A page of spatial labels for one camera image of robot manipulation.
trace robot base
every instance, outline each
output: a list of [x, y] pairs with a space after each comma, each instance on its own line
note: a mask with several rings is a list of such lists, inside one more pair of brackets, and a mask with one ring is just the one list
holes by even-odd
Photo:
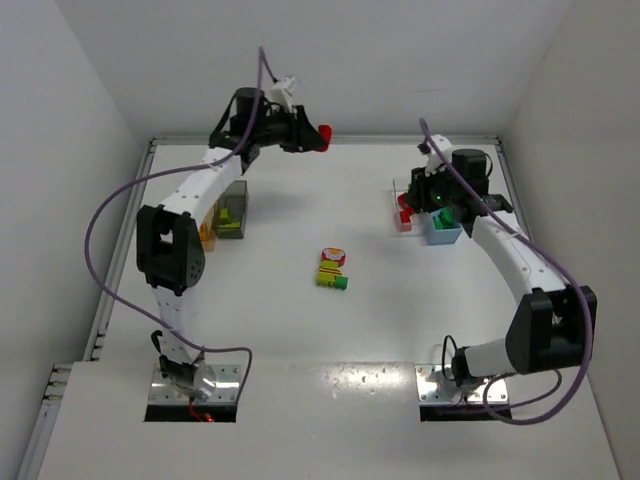
[[[445, 368], [451, 378], [451, 367], [446, 365]], [[482, 405], [482, 394], [488, 380], [457, 387], [444, 377], [440, 365], [425, 364], [416, 365], [416, 381], [421, 421], [493, 420]], [[487, 400], [490, 406], [499, 409], [501, 415], [511, 418], [504, 380], [493, 384]]]
[[[240, 365], [214, 365], [215, 390], [206, 401], [193, 403], [198, 415], [210, 415], [213, 422], [235, 423], [236, 398], [242, 370]], [[160, 367], [153, 370], [145, 422], [199, 422], [189, 408], [189, 393], [163, 378]]]

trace white table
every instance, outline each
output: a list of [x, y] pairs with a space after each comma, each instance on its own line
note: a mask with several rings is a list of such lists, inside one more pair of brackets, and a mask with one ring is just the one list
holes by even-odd
[[[465, 236], [442, 247], [394, 236], [391, 180], [423, 163], [415, 144], [264, 149], [246, 175], [245, 239], [220, 241], [207, 256], [199, 299], [207, 313], [196, 327], [206, 345], [254, 350], [237, 423], [144, 423], [155, 326], [116, 305], [100, 361], [73, 367], [39, 478], [618, 478], [587, 383], [536, 427], [420, 423], [413, 364], [437, 362], [448, 333], [464, 345], [503, 336], [515, 301]], [[494, 145], [458, 146], [486, 151], [496, 166], [492, 192], [508, 194]], [[204, 150], [159, 146], [151, 170], [195, 164]], [[151, 182], [144, 203], [157, 204], [185, 177]], [[134, 244], [119, 292], [155, 311]], [[345, 292], [314, 284], [329, 246], [347, 252]], [[511, 400], [553, 380], [515, 379]]]

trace white wall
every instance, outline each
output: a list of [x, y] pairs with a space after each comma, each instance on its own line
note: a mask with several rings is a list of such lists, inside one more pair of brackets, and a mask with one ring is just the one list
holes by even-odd
[[637, 0], [574, 1], [505, 142], [533, 236], [598, 295], [590, 379], [628, 479], [640, 478], [638, 45]]
[[[52, 364], [82, 357], [98, 300], [84, 230], [97, 203], [134, 176], [141, 148], [53, 0], [0, 2], [0, 65], [0, 479], [8, 480]], [[102, 273], [123, 207], [97, 231]]]
[[569, 0], [56, 0], [140, 138], [211, 131], [263, 45], [339, 133], [506, 128]]

